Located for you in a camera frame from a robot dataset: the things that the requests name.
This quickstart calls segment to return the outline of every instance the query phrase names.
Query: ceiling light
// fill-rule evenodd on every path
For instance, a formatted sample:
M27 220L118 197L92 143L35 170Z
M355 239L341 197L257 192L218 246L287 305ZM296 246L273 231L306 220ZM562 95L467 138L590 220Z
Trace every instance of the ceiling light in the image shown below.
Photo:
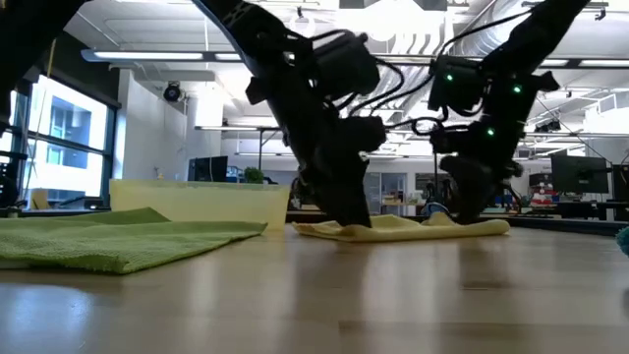
M542 66L565 66L568 64L567 59L546 59L542 62Z
M145 4L191 4L190 0L116 0L122 3L145 3Z
M237 156L260 156L259 152L235 152L234 154ZM263 152L261 155L262 156L288 156L288 155L293 156L292 153L284 154L284 153L273 153L273 152Z
M238 53L216 53L214 54L214 57L218 61L242 61Z
M584 60L581 62L582 67L621 67L621 68L629 68L629 59L625 60L605 60L605 59L597 59L597 60Z
M203 60L203 53L194 53L194 52L140 52L140 51L129 51L129 52L115 52L115 51L93 51L93 50L82 50L81 54L84 59L87 61L90 60L90 57L106 60L106 61L116 61L116 60L155 60L155 61L200 61Z
M257 127L195 127L197 130L208 130L208 131L221 131L221 132L230 132L230 131L256 131Z

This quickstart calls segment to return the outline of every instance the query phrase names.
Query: computer monitor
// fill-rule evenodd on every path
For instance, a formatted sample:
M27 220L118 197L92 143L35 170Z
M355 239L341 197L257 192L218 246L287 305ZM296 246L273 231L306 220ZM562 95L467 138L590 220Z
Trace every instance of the computer monitor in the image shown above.
M227 182L227 156L193 158L188 180L198 182Z
M598 157L552 156L552 185L557 192L609 193L607 161Z

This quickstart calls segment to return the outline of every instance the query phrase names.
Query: fluorescent light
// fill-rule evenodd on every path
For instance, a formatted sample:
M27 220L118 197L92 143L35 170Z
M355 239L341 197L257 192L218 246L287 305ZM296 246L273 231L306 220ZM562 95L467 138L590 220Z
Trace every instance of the fluorescent light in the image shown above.
M256 131L257 127L195 127L195 129L230 132L230 131Z
M240 55L238 53L216 53L214 57L218 61L241 61Z
M96 51L93 53L100 59L123 59L123 60L202 60L202 53L177 53L177 52L106 52Z
M237 156L260 156L259 152L236 152ZM262 156L275 156L275 153L263 152Z
M625 60L584 60L581 62L582 67L593 67L593 66L602 66L602 67L623 67L629 68L629 59Z
M565 66L568 64L567 59L546 59L542 62L544 66Z
M259 152L235 152L237 156L260 156ZM276 156L276 157L295 157L291 152L263 152L262 156Z
M190 0L116 0L122 3L145 3L145 4L192 4Z

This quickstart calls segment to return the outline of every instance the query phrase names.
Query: window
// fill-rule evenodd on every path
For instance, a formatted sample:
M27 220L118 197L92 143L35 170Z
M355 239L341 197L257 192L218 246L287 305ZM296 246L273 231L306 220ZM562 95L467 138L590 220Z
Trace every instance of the window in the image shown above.
M112 119L107 105L40 76L32 86L23 189L47 190L52 204L100 197L111 171L105 142Z
M39 77L32 86L29 130L103 150L109 108L95 99Z
M44 141L37 142L35 148L34 140L30 139L24 189L27 191L46 189L49 200L56 202L60 201L52 197L59 194L53 195L50 190L100 197L102 163L101 154L61 147Z

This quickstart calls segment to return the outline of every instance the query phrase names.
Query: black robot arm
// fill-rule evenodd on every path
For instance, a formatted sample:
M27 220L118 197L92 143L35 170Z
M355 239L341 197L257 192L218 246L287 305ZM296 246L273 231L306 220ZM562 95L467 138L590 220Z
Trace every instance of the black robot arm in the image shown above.
M513 161L539 91L559 89L551 72L534 75L590 0L546 0L530 11L509 39L481 62L441 56L431 68L433 110L447 107L467 115L481 103L481 118L468 127L430 133L436 152L454 153L441 168L457 183L462 222L473 221L506 180L522 175Z
M2 56L0 98L8 97L84 2L8 1L10 9L0 19L0 51L9 54ZM378 149L387 128L377 117L340 119L332 103L368 94L377 86L381 63L365 48L366 37L335 30L305 38L258 5L240 0L193 2L223 31L252 72L247 96L252 104L268 102L284 142L299 161L300 193L343 225L370 226L363 190L368 163L359 152ZM464 217L482 210L479 206L485 205L498 181L517 175L512 156L535 96L540 89L556 89L550 74L536 77L533 70L588 2L546 0L480 65L447 56L436 59L430 107L466 111L481 98L485 105L481 120L469 128L437 129L430 136L435 151L458 152L441 165L463 194ZM321 39L328 41L315 45ZM0 113L0 134L2 123Z

